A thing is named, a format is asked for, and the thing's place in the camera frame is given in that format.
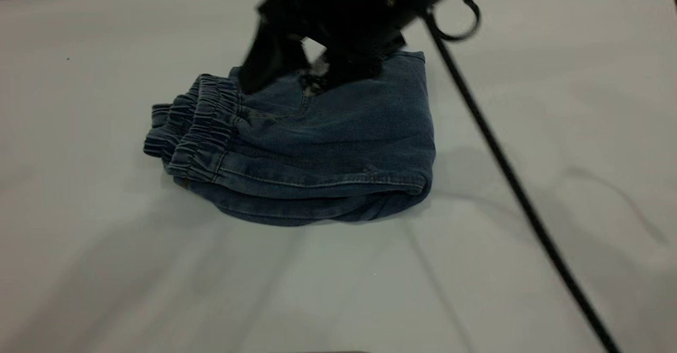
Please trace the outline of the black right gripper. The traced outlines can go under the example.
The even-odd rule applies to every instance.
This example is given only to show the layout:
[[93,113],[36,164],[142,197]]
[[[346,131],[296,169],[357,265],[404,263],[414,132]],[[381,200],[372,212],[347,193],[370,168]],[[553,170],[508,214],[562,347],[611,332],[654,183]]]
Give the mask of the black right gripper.
[[[309,66],[303,39],[345,58],[377,56],[415,17],[411,0],[263,0],[239,86],[251,95]],[[379,63],[317,59],[303,73],[306,97],[379,75]]]

